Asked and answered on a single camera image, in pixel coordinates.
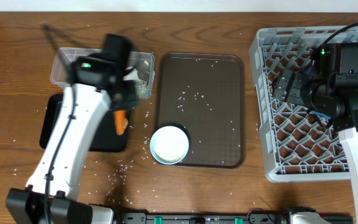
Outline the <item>orange carrot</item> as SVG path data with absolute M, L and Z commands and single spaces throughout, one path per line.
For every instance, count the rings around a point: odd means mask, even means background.
M 116 128 L 117 135 L 123 135 L 124 130 L 124 119 L 126 118 L 126 111 L 125 110 L 117 110 L 114 112 L 114 124 Z

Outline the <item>white napkin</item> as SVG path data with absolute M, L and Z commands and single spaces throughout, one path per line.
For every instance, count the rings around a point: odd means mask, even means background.
M 134 80 L 139 81 L 138 71 L 134 67 L 128 67 L 125 69 L 125 75 L 123 80 Z

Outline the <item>yellow green snack wrapper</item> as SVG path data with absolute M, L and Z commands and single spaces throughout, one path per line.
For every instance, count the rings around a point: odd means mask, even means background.
M 144 80 L 139 80 L 138 81 L 138 86 L 142 91 L 145 91 L 148 87 L 149 83 L 147 81 Z

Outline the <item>brown food scrap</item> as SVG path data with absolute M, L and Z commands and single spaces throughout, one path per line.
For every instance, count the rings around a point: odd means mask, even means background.
M 127 129 L 129 121 L 127 118 L 124 119 L 124 130 Z

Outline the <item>dark blue plate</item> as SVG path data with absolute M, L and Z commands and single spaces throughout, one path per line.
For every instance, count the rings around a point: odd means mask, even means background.
M 325 115 L 325 114 L 323 114 L 323 113 L 320 113 L 320 112 L 317 112 L 317 111 L 313 111 L 313 110 L 311 110 L 311 111 L 309 112 L 309 114 L 314 114 L 314 115 L 316 115 L 316 116 L 318 116 L 318 117 L 320 117 L 320 118 L 324 118 L 324 119 L 326 119 L 326 120 L 331 119 L 331 117 L 329 117 L 329 116 L 327 116 L 327 115 Z

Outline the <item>light blue bowl with rice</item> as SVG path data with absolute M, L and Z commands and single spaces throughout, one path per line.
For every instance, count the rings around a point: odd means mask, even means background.
M 156 130 L 150 139 L 150 153 L 164 165 L 181 162 L 188 153 L 190 141 L 184 130 L 176 126 L 164 126 Z

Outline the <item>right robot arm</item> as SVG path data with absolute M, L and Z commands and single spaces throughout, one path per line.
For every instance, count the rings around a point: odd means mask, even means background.
M 272 95 L 330 118 L 349 165 L 358 223 L 358 43 L 323 43 L 311 58 L 309 73 L 277 75 Z

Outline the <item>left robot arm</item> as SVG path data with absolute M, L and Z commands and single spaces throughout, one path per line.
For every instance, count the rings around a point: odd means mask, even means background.
M 102 51 L 78 57 L 65 69 L 68 86 L 44 154 L 25 189 L 11 188 L 6 207 L 16 223 L 113 223 L 114 210 L 77 201 L 86 155 L 105 114 L 124 133 L 126 111 L 139 104 L 133 80 L 125 80 L 129 39 L 108 34 Z

